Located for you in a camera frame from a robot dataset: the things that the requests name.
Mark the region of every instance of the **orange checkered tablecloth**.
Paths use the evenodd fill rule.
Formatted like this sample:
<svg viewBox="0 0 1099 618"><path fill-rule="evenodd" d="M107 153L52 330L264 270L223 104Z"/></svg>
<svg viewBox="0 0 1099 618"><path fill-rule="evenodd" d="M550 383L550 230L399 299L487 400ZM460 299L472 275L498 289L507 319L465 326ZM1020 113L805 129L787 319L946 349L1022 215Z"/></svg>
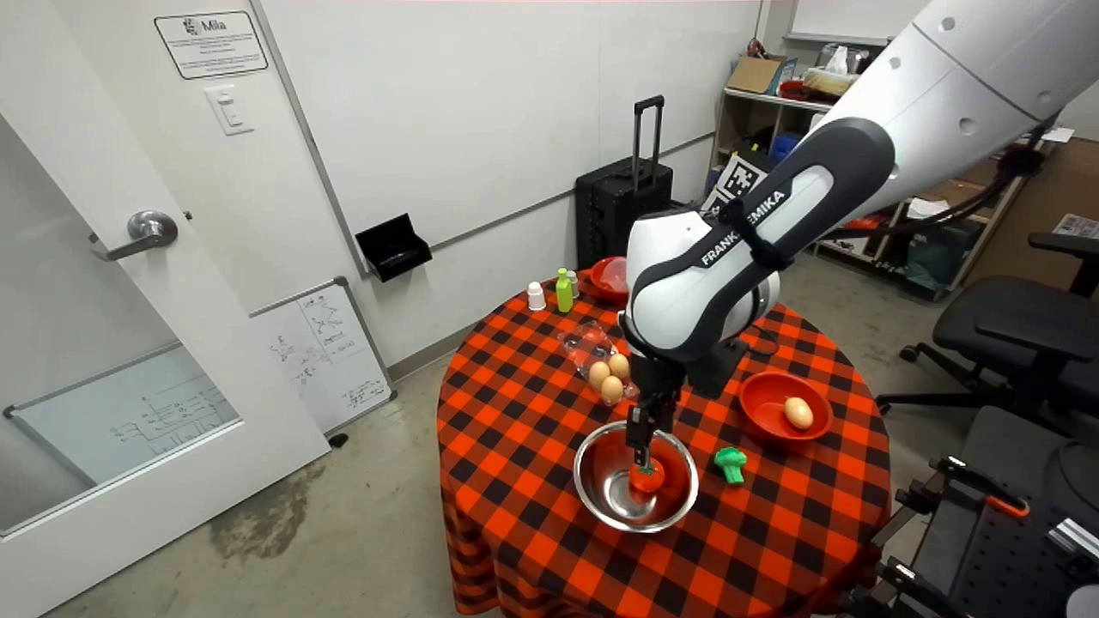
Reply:
<svg viewBox="0 0 1099 618"><path fill-rule="evenodd" d="M866 566L866 537L889 514L889 434L825 334L775 305L737 336L747 353L722 398L682 389L673 432L702 470L696 504L668 533L626 534L573 489L573 450L622 416L566 359L580 319L626 349L611 310L580 299L569 314L528 313L516 294L445 366L436 434L460 615L802 615ZM831 432L795 453L745 434L733 392L763 366L820 383ZM743 487L706 466L725 442L747 453Z"/></svg>

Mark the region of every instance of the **black chair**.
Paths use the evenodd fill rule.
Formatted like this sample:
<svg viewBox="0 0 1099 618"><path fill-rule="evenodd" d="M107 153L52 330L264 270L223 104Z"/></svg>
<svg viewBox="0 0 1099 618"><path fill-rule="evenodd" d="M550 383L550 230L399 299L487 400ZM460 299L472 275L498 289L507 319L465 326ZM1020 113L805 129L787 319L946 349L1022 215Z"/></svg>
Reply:
<svg viewBox="0 0 1099 618"><path fill-rule="evenodd" d="M1031 246L1079 257L1071 289L1028 278L979 278L961 289L934 323L934 344L904 347L904 359L930 358L966 383L961 393L878 393L889 405L1002 405L1039 419L1054 413L1099 413L1099 241L1031 234Z"/></svg>

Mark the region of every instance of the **gray floor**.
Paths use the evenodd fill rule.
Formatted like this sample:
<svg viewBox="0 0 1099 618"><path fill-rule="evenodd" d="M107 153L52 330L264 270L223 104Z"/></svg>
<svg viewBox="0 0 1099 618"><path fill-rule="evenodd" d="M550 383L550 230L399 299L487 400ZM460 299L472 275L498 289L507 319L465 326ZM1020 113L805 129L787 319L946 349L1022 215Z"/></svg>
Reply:
<svg viewBox="0 0 1099 618"><path fill-rule="evenodd" d="M946 389L896 349L930 334L942 302L871 270L802 252L783 302L839 338L875 392ZM436 392L448 349L399 378L399 398L354 426L351 442L235 504L137 566L52 609L53 618L436 618L454 615L436 494ZM896 407L894 484L959 450L969 413ZM889 551L907 556L913 524Z"/></svg>

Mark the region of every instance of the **door handle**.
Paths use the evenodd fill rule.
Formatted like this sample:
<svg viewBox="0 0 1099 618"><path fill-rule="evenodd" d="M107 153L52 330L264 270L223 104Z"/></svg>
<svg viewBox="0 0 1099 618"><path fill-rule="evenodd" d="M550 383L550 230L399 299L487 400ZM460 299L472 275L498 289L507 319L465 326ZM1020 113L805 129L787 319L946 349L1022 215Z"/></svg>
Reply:
<svg viewBox="0 0 1099 618"><path fill-rule="evenodd" d="M130 244L112 246L112 251L99 246L99 257L121 259L121 257L130 257L130 252L140 252L140 251L169 246L169 244L175 244L179 226L163 212L135 212L130 224L128 224L128 234L130 234Z"/></svg>

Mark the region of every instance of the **metal bowl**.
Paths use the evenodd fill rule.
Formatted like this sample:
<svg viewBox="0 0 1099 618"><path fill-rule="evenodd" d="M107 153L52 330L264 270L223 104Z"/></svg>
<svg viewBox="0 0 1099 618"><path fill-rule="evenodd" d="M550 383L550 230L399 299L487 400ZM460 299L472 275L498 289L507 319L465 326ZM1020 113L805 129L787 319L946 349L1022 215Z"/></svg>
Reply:
<svg viewBox="0 0 1099 618"><path fill-rule="evenodd" d="M664 464L665 480L651 494L628 487L630 453L626 445L626 419L593 428L573 456L573 484L585 506L634 534L657 534L675 524L696 502L696 466L689 450L668 434L651 432L650 453Z"/></svg>

